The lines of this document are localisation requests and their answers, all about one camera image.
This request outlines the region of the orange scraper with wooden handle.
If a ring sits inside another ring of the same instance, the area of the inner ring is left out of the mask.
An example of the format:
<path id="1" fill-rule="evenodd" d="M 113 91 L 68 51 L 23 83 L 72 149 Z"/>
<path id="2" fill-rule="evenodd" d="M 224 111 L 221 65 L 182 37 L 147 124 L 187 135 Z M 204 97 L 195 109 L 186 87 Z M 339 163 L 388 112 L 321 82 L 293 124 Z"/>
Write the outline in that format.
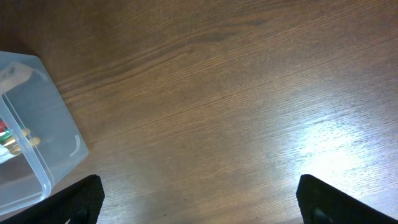
<path id="1" fill-rule="evenodd" d="M 1 71 L 1 94 L 26 82 L 33 73 L 33 68 L 19 62 L 12 62 Z"/>

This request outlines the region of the clear plastic container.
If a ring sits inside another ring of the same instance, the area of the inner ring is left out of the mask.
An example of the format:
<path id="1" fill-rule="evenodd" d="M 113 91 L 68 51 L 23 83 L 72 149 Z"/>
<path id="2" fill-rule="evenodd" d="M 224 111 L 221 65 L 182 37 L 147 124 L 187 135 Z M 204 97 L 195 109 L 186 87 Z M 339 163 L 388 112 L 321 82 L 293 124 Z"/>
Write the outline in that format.
<path id="1" fill-rule="evenodd" d="M 88 148 L 42 61 L 33 55 L 1 52 L 1 71 L 19 62 L 33 68 L 24 83 L 1 94 L 1 120 L 22 154 L 1 163 L 1 214 L 36 204 L 87 155 Z M 40 138 L 31 146 L 28 137 Z"/>

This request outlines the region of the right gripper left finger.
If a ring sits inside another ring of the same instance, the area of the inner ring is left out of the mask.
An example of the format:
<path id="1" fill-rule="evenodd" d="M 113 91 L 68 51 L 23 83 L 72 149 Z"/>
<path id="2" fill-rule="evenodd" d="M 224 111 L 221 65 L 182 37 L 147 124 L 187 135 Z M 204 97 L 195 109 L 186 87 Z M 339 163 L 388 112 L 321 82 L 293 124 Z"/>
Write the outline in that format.
<path id="1" fill-rule="evenodd" d="M 100 176 L 89 175 L 1 224 L 96 224 L 104 198 Z"/>

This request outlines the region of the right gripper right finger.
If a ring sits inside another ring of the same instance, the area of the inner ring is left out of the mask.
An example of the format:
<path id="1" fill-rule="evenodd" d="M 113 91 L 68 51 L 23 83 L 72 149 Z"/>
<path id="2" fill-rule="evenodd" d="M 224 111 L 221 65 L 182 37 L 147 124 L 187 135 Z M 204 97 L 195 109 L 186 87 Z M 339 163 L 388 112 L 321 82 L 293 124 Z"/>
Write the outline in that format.
<path id="1" fill-rule="evenodd" d="M 300 177 L 296 198 L 304 224 L 397 224 L 396 219 L 309 174 Z"/>

